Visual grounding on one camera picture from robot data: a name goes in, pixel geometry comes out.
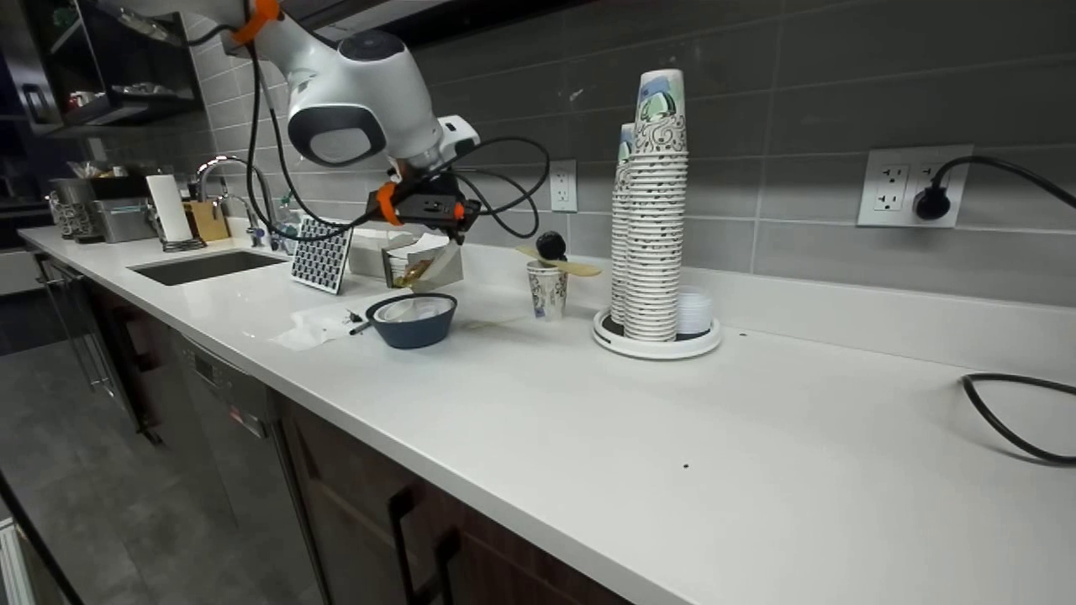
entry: sink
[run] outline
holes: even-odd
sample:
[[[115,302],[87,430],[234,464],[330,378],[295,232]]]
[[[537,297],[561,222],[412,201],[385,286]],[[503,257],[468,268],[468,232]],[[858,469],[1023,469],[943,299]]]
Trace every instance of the sink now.
[[[199,257],[199,259],[168,261],[168,265],[134,265],[134,271],[166,286],[183,286],[183,284],[248,271],[248,268],[278,265],[278,261],[284,259],[257,257],[257,252],[225,252],[225,257]]]

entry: power cord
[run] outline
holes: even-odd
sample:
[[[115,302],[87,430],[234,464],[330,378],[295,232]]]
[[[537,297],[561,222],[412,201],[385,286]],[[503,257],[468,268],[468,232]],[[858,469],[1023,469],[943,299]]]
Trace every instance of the power cord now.
[[[990,404],[982,401],[978,385],[1025,385],[1025,387],[1055,391],[1055,393],[1069,393],[1069,396],[1076,396],[1076,387],[1049,385],[1049,381],[1035,381],[1035,378],[1014,378],[1014,374],[970,374],[970,378],[961,378],[961,387],[965,387],[971,406],[978,410],[978,416],[990,427],[995,427],[1010,443],[1039,458],[1042,464],[1076,469],[1076,458],[1042,452],[1042,447],[1028,443],[1025,437],[1019,437],[1010,424],[1002,424],[998,413],[991,413]]]
[[[998,167],[998,172],[1010,172],[1010,175],[1019,175],[1034,184],[1039,184],[1042,193],[1049,193],[1054,200],[1067,201],[1069,210],[1076,210],[1076,194],[1058,190],[1055,182],[1023,167],[1023,165],[1014,165],[1014,162],[1002,162],[1002,157],[991,157],[991,155],[961,155],[961,157],[952,157],[946,162],[932,184],[925,193],[916,194],[916,215],[925,219],[925,222],[940,222],[943,215],[950,215],[952,201],[946,194],[946,175],[958,165],[990,165],[990,167]]]
[[[917,219],[936,222],[936,219],[950,215],[952,201],[950,201],[943,182],[958,165],[990,165],[990,167],[1019,175],[1019,177],[1039,184],[1042,193],[1049,193],[1054,200],[1067,201],[1069,210],[1076,210],[1076,194],[1072,193],[1067,193],[1063,184],[1055,184],[1055,182],[1049,182],[1049,177],[1042,177],[1042,175],[1035,175],[1035,172],[1028,172],[1023,165],[1014,165],[1014,162],[1002,162],[1002,157],[991,157],[991,155],[961,155],[961,157],[946,162],[936,172],[932,184],[916,194],[916,215]],[[978,410],[978,416],[990,427],[995,427],[1010,443],[1017,443],[1019,452],[1034,453],[1042,464],[1076,469],[1076,458],[1042,452],[1042,447],[1028,443],[1025,437],[1019,437],[1010,424],[1002,424],[998,413],[991,413],[990,404],[982,401],[978,385],[1023,385],[1023,387],[1055,391],[1055,393],[1069,393],[1069,396],[1076,396],[1076,387],[1049,385],[1049,381],[1035,381],[1035,378],[1017,378],[1017,374],[970,374],[970,378],[961,378],[961,387],[965,387],[971,406]]]
[[[278,129],[272,99],[268,99],[268,88],[266,88],[266,78],[263,78],[263,63],[258,63],[257,43],[248,43],[248,61],[251,61],[257,93],[251,93],[251,129],[248,129],[248,153],[246,153],[246,155],[257,157],[258,113],[263,113],[263,102],[258,102],[258,99],[266,93],[268,126],[272,126],[268,131],[272,131],[272,137],[277,137],[277,162],[278,162],[278,172],[284,172],[284,177],[285,177],[285,184],[290,184],[290,194],[295,200],[295,206],[301,206],[314,222],[327,227],[330,232],[322,232],[322,236],[292,236],[292,232],[284,232],[284,228],[277,228],[277,227],[268,222],[268,213],[263,213],[258,201],[251,201],[257,215],[266,222],[266,228],[268,228],[272,236],[292,239],[292,242],[322,242],[322,239],[337,239],[337,236],[342,236],[342,232],[350,232],[350,228],[378,219],[378,213],[365,213],[365,215],[356,215],[353,222],[330,222],[330,219],[316,215],[316,213],[304,201],[304,194],[301,194],[301,190],[295,190],[295,182],[292,182],[290,162],[285,162],[284,129]],[[489,175],[508,182],[508,184],[517,193],[517,200],[503,201],[503,206],[491,206],[489,194],[485,194],[473,182],[468,182],[468,177],[461,177],[461,175],[454,172],[454,165],[463,162],[463,157],[470,157],[470,155],[479,155],[479,153],[497,148],[497,145],[525,145],[525,148],[535,148],[535,153],[541,155],[541,172],[537,172],[537,177],[535,177],[533,190],[517,184],[517,182],[508,177],[508,175],[489,172]],[[546,184],[550,175],[552,175],[552,155],[550,155],[550,148],[546,148],[541,141],[535,141],[535,137],[517,137],[517,136],[481,141],[481,145],[473,145],[473,148],[463,148],[457,157],[444,162],[441,167],[425,172],[422,177],[408,182],[408,190],[401,190],[401,194],[408,194],[408,193],[415,193],[417,184],[429,184],[429,182],[435,182],[435,177],[441,177],[441,175],[446,175],[446,172],[457,175],[457,177],[473,193],[473,200],[485,206],[481,215],[491,215],[508,236],[515,236],[515,239],[533,239],[533,236],[537,236],[541,219],[537,219],[535,193],[541,193],[541,184]],[[533,213],[535,213],[535,228],[517,232],[517,228],[513,228],[513,227],[503,219],[503,213],[508,213],[508,210],[515,210],[515,206],[525,206],[525,201],[527,201]]]
[[[258,117],[263,117],[263,63],[258,63],[258,47],[257,47],[257,43],[248,43],[246,55],[248,55],[251,81],[257,81],[257,88],[251,88],[251,107],[248,107],[248,141],[246,141],[246,157],[248,157],[248,162],[246,162],[246,194],[248,194],[251,213],[258,215],[258,222],[263,222],[272,236],[290,239],[290,242],[327,242],[327,239],[339,239],[339,236],[346,236],[350,228],[369,222],[374,213],[365,213],[365,215],[356,215],[356,219],[346,222],[346,227],[333,227],[333,222],[316,219],[316,222],[322,222],[322,227],[333,227],[330,232],[319,232],[319,236],[295,236],[295,232],[285,232],[285,228],[272,227],[272,219],[268,219],[268,213],[266,213],[266,210],[272,206],[272,200],[266,194],[266,210],[263,210],[263,206],[258,206],[258,194],[257,194],[257,184],[251,184],[251,182],[257,182],[251,162],[257,162],[257,153],[258,153]]]
[[[190,43],[190,47],[203,47],[203,43],[210,43],[212,36],[218,36],[218,33],[225,33],[225,29],[237,29],[237,28],[218,24],[218,28],[212,28],[212,29],[207,29],[203,36],[184,39],[184,43]]]
[[[485,200],[485,193],[468,177],[468,175],[457,175],[470,194],[481,201],[481,215],[496,219],[508,236],[515,239],[535,239],[541,232],[541,215],[537,215],[537,201],[527,194],[525,184],[517,184],[513,175],[503,175],[503,172],[481,172],[481,175],[491,175],[491,177],[503,177],[508,182],[522,200],[517,201],[506,201],[506,206],[491,206]],[[517,232],[515,227],[508,227],[503,215],[513,213],[515,206],[533,206],[533,228]]]

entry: floor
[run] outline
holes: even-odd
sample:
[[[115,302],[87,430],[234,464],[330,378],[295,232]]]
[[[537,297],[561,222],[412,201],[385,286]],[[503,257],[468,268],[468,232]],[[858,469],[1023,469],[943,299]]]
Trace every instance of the floor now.
[[[0,297],[0,358],[64,339],[43,292]]]
[[[0,358],[0,469],[92,605],[272,602],[240,536],[93,396],[67,343]]]

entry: stack of paper cups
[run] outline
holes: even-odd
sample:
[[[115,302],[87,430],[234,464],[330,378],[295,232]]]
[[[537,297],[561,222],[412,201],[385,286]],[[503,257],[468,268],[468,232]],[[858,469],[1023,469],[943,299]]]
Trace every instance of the stack of paper cups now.
[[[685,107],[683,72],[646,72],[640,81],[637,148],[627,162],[620,215],[621,327],[628,339],[677,339],[677,289],[685,200]]]
[[[628,215],[631,215],[631,155],[637,155],[637,126],[620,129],[617,155],[617,184],[613,184],[613,305],[610,316],[617,327],[627,327],[627,275],[628,275]]]
[[[149,200],[158,210],[158,222],[163,222],[163,242],[166,244],[183,244],[192,242],[192,227],[190,215],[183,210],[183,194],[173,175],[149,175]]]

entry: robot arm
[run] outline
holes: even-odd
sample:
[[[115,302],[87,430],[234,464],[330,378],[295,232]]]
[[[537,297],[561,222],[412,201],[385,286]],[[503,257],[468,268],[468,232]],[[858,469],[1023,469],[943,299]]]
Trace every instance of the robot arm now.
[[[134,13],[175,13],[173,0],[128,0]],[[322,43],[278,10],[278,0],[190,0],[183,10],[237,28],[234,43],[257,43],[292,88],[285,136],[292,148],[327,167],[356,165],[387,153],[403,182],[369,194],[387,222],[425,222],[451,236],[479,215],[454,182],[429,177],[479,131],[463,117],[435,117],[432,90],[412,52],[389,33],[353,33],[339,47]]]

